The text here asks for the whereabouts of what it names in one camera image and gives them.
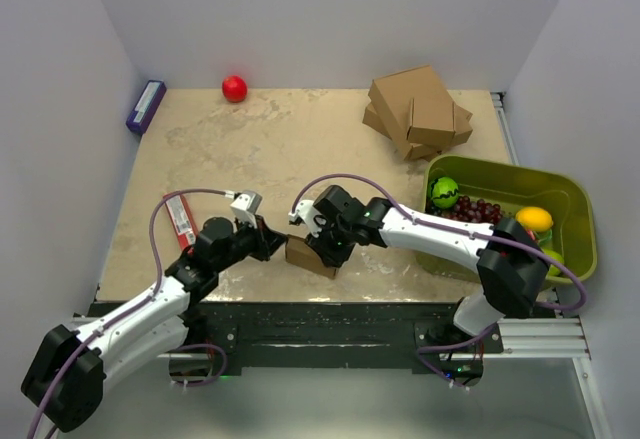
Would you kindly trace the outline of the brown cardboard box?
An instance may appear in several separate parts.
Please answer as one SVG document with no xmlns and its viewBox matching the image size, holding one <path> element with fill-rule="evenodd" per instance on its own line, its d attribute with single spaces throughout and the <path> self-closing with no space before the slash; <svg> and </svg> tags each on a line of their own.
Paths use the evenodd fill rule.
<svg viewBox="0 0 640 439">
<path fill-rule="evenodd" d="M 328 279 L 334 279 L 337 275 L 337 269 L 326 266 L 319 255 L 305 243 L 303 238 L 298 236 L 289 235 L 287 237 L 285 260 L 293 266 Z"/>
</svg>

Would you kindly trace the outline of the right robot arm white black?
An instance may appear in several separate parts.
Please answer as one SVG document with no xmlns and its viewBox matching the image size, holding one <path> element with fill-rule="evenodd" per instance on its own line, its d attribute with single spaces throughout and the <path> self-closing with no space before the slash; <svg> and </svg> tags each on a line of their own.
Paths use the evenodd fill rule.
<svg viewBox="0 0 640 439">
<path fill-rule="evenodd" d="M 476 273 L 480 291 L 459 302 L 445 328 L 448 345 L 459 352 L 469 351 L 483 330 L 503 318 L 530 317 L 548 272 L 540 248 L 512 219 L 460 223 L 388 198 L 362 203 L 337 185 L 299 201 L 288 217 L 307 227 L 305 242 L 327 267 L 341 267 L 355 246 L 377 246 L 437 256 Z"/>
</svg>

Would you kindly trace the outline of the green plastic tub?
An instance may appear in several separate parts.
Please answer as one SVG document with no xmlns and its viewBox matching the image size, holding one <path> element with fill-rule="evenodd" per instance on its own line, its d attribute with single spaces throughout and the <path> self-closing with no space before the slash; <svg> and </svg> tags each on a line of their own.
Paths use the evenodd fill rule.
<svg viewBox="0 0 640 439">
<path fill-rule="evenodd" d="M 497 204 L 506 216 L 530 206 L 550 213 L 551 229 L 538 233 L 541 248 L 559 254 L 579 280 L 597 266 L 591 202 L 579 184 L 566 176 L 542 170 L 458 155 L 432 160 L 424 173 L 420 207 L 431 212 L 428 186 L 440 177 L 454 180 L 461 194 Z"/>
</svg>

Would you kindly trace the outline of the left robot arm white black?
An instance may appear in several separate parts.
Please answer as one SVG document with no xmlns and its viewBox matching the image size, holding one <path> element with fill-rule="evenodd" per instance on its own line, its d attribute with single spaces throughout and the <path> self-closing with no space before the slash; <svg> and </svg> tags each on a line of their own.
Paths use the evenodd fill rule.
<svg viewBox="0 0 640 439">
<path fill-rule="evenodd" d="M 49 330 L 21 385 L 37 407 L 28 437 L 35 437 L 44 417 L 62 432 L 85 422 L 100 404 L 107 366 L 119 354 L 197 305 L 217 287 L 221 272 L 248 257 L 267 261 L 286 241 L 262 216 L 249 223 L 211 218 L 150 289 L 81 328 Z"/>
</svg>

